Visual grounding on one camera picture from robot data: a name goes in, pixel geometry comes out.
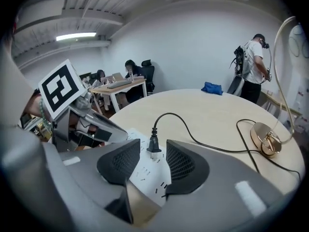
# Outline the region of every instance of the fluorescent light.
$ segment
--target fluorescent light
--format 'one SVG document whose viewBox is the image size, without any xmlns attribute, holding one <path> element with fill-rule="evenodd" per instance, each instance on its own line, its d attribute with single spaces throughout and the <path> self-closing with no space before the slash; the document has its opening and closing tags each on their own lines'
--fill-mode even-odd
<svg viewBox="0 0 309 232">
<path fill-rule="evenodd" d="M 79 38 L 79 37 L 94 37 L 95 35 L 96 33 L 72 33 L 72 34 L 57 36 L 56 40 L 61 41 L 61 40 L 66 40 L 66 39 Z"/>
</svg>

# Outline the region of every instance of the round table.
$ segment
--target round table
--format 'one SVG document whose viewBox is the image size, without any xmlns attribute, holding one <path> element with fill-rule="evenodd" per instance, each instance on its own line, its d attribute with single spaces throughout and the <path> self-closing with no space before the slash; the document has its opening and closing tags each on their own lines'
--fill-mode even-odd
<svg viewBox="0 0 309 232">
<path fill-rule="evenodd" d="M 246 149 L 236 129 L 238 120 L 248 118 L 265 123 L 271 128 L 277 121 L 272 114 L 250 101 L 227 93 L 220 96 L 198 89 L 178 89 L 148 96 L 123 108 L 110 120 L 125 130 L 135 128 L 150 137 L 155 120 L 167 112 L 181 116 L 198 141 L 227 150 Z M 240 122 L 239 129 L 248 148 L 256 149 L 250 137 L 252 125 L 249 122 Z M 162 117 L 157 129 L 161 146 L 166 146 L 167 139 L 195 144 L 184 124 L 173 115 Z M 278 123 L 275 132 L 281 139 L 289 136 L 288 130 L 281 123 Z M 231 155 L 255 169 L 248 153 Z M 296 173 L 276 167 L 258 153 L 253 152 L 253 157 L 262 176 L 283 194 L 299 185 Z M 303 157 L 294 138 L 282 146 L 281 153 L 273 161 L 285 168 L 298 171 L 301 177 L 305 174 Z"/>
</svg>

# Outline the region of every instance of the keyboard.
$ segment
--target keyboard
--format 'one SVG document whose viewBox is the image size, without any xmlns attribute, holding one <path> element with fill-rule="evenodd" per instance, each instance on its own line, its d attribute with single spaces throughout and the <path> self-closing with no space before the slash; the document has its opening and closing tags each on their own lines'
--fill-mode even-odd
<svg viewBox="0 0 309 232">
<path fill-rule="evenodd" d="M 128 81 L 128 80 L 118 81 L 115 83 L 108 84 L 107 88 L 113 89 L 113 88 L 121 87 L 121 86 L 130 84 L 130 83 L 132 83 L 132 81 Z"/>
</svg>

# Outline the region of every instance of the power strip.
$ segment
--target power strip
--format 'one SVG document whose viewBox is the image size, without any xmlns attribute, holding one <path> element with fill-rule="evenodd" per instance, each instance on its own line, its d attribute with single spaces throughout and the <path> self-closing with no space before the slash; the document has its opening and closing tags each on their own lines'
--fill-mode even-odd
<svg viewBox="0 0 309 232">
<path fill-rule="evenodd" d="M 127 130 L 128 140 L 140 139 L 140 161 L 136 165 L 130 181 L 149 199 L 159 206 L 166 202 L 166 187 L 171 184 L 169 165 L 166 162 L 166 148 L 159 146 L 162 152 L 157 159 L 150 158 L 149 137 L 135 128 Z"/>
</svg>

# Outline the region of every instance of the ceiling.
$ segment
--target ceiling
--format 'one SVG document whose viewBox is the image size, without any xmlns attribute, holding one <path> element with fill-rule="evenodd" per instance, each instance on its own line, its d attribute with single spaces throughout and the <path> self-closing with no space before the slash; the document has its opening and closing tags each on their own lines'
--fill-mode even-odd
<svg viewBox="0 0 309 232">
<path fill-rule="evenodd" d="M 19 66 L 30 63 L 27 59 L 42 55 L 41 49 L 59 48 L 56 36 L 77 32 L 95 31 L 93 41 L 103 44 L 137 17 L 179 1 L 183 0 L 27 0 L 18 16 L 12 55 Z M 288 12 L 280 0 L 236 1 L 259 7 L 278 19 Z"/>
</svg>

